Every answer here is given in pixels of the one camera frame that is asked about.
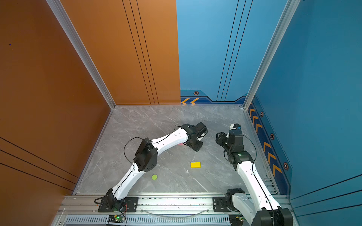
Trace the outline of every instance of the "yellow rectangular block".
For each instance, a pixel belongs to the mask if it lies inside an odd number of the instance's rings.
[[[201,167],[201,163],[200,162],[192,162],[191,163],[191,168],[200,168]]]

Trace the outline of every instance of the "white arm segment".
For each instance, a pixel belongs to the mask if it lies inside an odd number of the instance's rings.
[[[168,135],[151,140],[153,146],[157,148],[157,155],[160,155],[162,152],[175,145],[186,142],[189,138],[189,136],[186,134],[186,131],[181,128],[172,132],[168,137],[167,136]],[[133,165],[134,169],[133,166],[131,166],[121,181],[112,188],[112,192],[116,200],[124,199],[137,180],[145,173],[143,170],[138,171],[138,166],[136,163],[133,163]]]
[[[251,161],[239,163],[236,167],[236,171],[243,179],[252,198],[252,203],[249,198],[243,193],[234,194],[232,196],[232,203],[234,207],[243,214],[243,216],[250,225],[253,222],[256,212],[260,211],[261,208],[271,210],[271,205],[274,210],[278,209],[278,206],[280,206],[280,204],[274,199],[274,197],[270,194],[269,190],[263,183],[263,180],[260,178],[258,171],[256,170],[255,164],[253,165]]]

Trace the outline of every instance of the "orange wall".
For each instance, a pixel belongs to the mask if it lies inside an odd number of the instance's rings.
[[[116,104],[179,104],[176,0],[61,0]]]
[[[0,207],[49,225],[110,108],[45,0],[0,1]]]

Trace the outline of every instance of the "blue wall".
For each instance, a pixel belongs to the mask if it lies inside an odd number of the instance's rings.
[[[235,101],[245,95],[286,2],[177,0],[181,89],[202,90],[213,101]]]
[[[361,1],[300,1],[256,94],[290,161],[301,226],[360,225],[361,11]]]

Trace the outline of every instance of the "robotic arm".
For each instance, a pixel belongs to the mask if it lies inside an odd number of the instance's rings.
[[[105,198],[109,208],[122,207],[130,189],[144,173],[157,165],[157,156],[162,152],[180,143],[185,143],[197,152],[202,147],[201,139],[206,134],[207,128],[200,122],[197,125],[184,124],[176,131],[157,139],[143,139],[136,151],[131,168],[121,181],[106,193]]]
[[[229,189],[226,193],[227,208],[239,210],[251,226],[292,226],[289,209],[282,209],[273,198],[256,170],[253,159],[244,151],[243,132],[239,124],[231,124],[228,135],[216,134],[216,143],[227,152],[229,162],[243,179],[252,201],[242,189]]]

